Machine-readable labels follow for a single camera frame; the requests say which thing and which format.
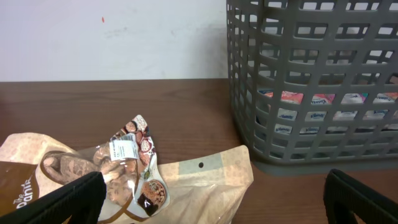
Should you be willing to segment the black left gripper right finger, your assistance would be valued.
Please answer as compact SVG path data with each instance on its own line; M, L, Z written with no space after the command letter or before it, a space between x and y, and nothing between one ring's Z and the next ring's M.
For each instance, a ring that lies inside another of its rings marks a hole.
M325 180L323 202L329 224L397 224L397 203L348 174L332 169Z

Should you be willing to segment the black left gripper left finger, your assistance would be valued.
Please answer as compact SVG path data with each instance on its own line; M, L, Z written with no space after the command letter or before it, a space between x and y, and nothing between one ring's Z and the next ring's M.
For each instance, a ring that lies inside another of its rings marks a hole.
M100 172L90 172L37 199L30 205L1 217L1 223L53 224L98 222L106 197L106 184Z

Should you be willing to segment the multicolour tissue pack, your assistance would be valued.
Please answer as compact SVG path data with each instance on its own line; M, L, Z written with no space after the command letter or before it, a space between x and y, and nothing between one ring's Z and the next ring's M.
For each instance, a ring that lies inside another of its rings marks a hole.
M367 93L347 93L342 99L343 104L363 104L368 97ZM315 94L312 98L311 104L313 105L330 105L335 99L334 94ZM287 103L301 104L303 100L302 93L295 93L291 91L283 91L281 100ZM379 93L373 100L375 103L394 103L397 100L397 93ZM389 110L368 110L365 112L364 120L382 120L386 117ZM334 120L337 121L351 121L355 119L357 111L337 111L333 116ZM278 110L277 117L294 121L297 118L298 112L280 108ZM305 117L305 121L323 121L327 115L326 111L309 111ZM371 132L375 129L375 126L360 126L356 130L357 132ZM320 128L318 126L304 127L300 130L300 134L316 134ZM330 126L327 128L327 134L345 133L348 130L345 126ZM382 128L383 131L395 131L397 130L397 124L387 124ZM282 134L290 134L292 132L291 126L283 124L276 124L274 131Z

